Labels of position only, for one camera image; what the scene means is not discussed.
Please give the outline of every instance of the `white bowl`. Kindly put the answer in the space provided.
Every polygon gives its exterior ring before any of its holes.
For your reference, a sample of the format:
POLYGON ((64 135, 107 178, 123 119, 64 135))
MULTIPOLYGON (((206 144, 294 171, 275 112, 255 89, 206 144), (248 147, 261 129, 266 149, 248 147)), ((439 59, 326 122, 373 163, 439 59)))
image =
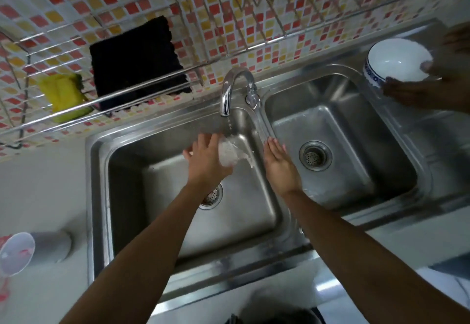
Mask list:
POLYGON ((364 76, 373 86, 380 88, 386 77, 399 81, 422 81, 428 74, 421 63, 432 62, 429 51, 417 42, 403 38, 390 38, 377 42, 367 54, 364 76))

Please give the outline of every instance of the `sink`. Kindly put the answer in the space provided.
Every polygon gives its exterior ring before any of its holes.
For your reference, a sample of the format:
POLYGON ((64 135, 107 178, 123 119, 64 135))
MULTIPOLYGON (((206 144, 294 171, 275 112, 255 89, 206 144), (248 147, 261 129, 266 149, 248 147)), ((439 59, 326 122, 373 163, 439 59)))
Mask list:
POLYGON ((285 143, 306 194, 350 214, 416 185, 416 171, 357 86, 325 75, 268 94, 265 115, 285 143))
POLYGON ((247 111, 228 118, 214 110, 118 148, 109 159, 109 217, 114 255, 160 215, 188 178, 181 151, 199 132, 223 133, 250 157, 210 193, 179 252, 176 272, 253 246, 282 222, 279 203, 263 167, 263 144, 247 111))

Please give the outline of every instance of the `sink drain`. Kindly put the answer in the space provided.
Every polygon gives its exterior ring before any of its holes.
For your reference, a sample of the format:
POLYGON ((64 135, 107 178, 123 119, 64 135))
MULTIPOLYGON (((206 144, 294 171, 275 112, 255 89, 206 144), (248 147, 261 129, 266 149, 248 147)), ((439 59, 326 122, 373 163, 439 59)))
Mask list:
POLYGON ((206 195, 201 205, 199 206, 199 209, 209 210, 215 208, 222 200, 223 193, 224 191, 222 190, 222 186, 218 185, 216 189, 206 195))
POLYGON ((305 168, 311 171, 323 171, 330 166, 333 157, 326 144, 310 141, 300 148, 299 158, 305 168))

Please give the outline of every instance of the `tiled backsplash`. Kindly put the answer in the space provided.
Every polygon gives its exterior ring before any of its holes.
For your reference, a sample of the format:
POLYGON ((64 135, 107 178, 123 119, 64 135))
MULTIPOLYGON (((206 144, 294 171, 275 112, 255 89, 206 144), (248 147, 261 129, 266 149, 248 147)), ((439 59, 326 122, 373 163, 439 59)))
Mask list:
MULTIPOLYGON (((192 94, 160 96, 129 110, 114 112, 111 118, 102 115, 53 133, 35 135, 56 126, 50 120, 31 125, 24 134, 33 136, 21 148, 0 146, 0 161, 24 149, 87 134, 120 119, 185 102, 218 88, 232 66, 246 66, 253 73, 260 72, 392 27, 455 0, 393 1, 0 0, 0 27, 4 32, 0 34, 0 97, 8 111, 0 111, 0 132, 50 114, 50 104, 37 87, 37 79, 42 75, 80 73, 86 96, 96 98, 89 46, 156 16, 167 17, 183 67, 221 59, 188 73, 189 79, 195 82, 192 94), (294 37, 238 54, 295 32, 294 37)), ((0 140, 16 144, 19 136, 14 132, 0 136, 0 140)))

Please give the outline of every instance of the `faucet spout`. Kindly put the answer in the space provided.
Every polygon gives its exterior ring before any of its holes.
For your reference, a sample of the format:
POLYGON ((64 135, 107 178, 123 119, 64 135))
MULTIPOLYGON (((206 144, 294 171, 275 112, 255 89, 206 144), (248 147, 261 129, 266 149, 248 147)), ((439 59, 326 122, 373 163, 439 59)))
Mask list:
POLYGON ((247 101, 250 104, 252 109, 255 109, 259 106, 260 100, 257 95, 255 78, 253 74, 244 67, 234 67, 232 68, 224 78, 222 83, 222 93, 220 94, 220 116, 227 117, 230 115, 230 101, 232 99, 232 89, 235 84, 235 80, 239 77, 245 77, 247 81, 247 101))

